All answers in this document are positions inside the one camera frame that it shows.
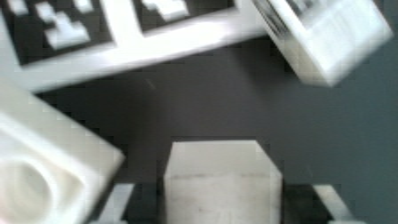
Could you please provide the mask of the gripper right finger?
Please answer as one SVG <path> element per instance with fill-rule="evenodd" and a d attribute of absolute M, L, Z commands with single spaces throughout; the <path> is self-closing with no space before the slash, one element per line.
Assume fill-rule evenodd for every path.
<path fill-rule="evenodd" d="M 362 221 L 353 217 L 333 187 L 330 185 L 314 185 L 312 189 L 331 216 L 326 224 L 362 224 Z"/>

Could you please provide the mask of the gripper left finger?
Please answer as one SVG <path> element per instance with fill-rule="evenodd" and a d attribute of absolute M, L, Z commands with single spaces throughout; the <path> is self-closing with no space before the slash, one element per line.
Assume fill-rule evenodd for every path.
<path fill-rule="evenodd" d="M 127 224 L 127 221 L 122 219 L 122 214 L 132 189 L 134 185 L 131 183 L 122 183 L 113 186 L 99 217 L 88 224 Z"/>

